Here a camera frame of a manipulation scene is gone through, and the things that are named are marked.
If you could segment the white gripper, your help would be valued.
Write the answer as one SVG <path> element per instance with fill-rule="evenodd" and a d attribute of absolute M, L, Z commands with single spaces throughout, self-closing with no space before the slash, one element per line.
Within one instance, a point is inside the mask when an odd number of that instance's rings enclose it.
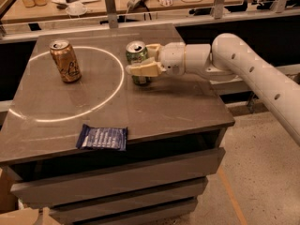
<path fill-rule="evenodd" d="M 168 75 L 179 76 L 185 73 L 184 55 L 186 44 L 172 42 L 161 48 L 161 45 L 147 44 L 148 59 L 141 63 L 126 66 L 126 72 L 133 76 L 158 77 L 164 71 Z"/>

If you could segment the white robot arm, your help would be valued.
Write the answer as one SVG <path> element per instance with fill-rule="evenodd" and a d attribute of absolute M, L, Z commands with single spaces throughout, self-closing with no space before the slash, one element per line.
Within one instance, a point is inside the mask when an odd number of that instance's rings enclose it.
<path fill-rule="evenodd" d="M 212 44 L 149 44 L 149 57 L 126 66 L 133 76 L 196 74 L 210 81 L 241 78 L 300 144 L 300 85 L 264 61 L 240 37 L 221 34 Z"/>

